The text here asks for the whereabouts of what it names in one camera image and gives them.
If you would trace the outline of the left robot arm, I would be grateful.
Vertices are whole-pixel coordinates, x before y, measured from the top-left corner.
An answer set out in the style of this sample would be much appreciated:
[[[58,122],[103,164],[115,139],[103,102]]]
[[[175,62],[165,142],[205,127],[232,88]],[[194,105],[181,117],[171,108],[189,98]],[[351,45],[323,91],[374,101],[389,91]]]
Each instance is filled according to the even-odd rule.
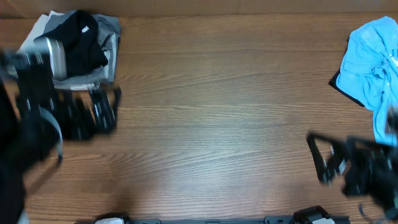
[[[57,91],[47,52],[16,54],[1,52],[1,73],[15,68],[19,95],[17,116],[5,88],[1,87],[1,223],[19,223],[24,213],[26,191],[23,175],[36,162],[56,149],[63,159],[64,140],[89,140],[108,134],[117,122],[121,89],[90,90],[93,108],[84,106],[70,90]]]

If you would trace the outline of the black polo shirt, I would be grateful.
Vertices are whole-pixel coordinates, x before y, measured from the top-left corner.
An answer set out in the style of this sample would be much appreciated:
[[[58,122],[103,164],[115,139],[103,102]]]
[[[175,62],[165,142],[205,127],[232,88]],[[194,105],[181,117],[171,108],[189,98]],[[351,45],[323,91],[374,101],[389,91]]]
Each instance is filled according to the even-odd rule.
[[[88,12],[75,11],[42,37],[57,40],[65,50],[67,77],[77,77],[108,64],[98,43],[98,24]]]

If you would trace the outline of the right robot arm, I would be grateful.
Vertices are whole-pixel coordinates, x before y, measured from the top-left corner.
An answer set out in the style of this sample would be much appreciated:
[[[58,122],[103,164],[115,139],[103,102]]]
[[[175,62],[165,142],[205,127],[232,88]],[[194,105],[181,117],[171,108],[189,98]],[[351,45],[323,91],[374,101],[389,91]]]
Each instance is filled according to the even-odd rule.
[[[369,223],[397,220],[397,147],[350,136],[346,140],[308,133],[317,178],[330,184],[338,175],[345,177],[342,193],[347,197],[370,195],[383,209],[384,217]]]

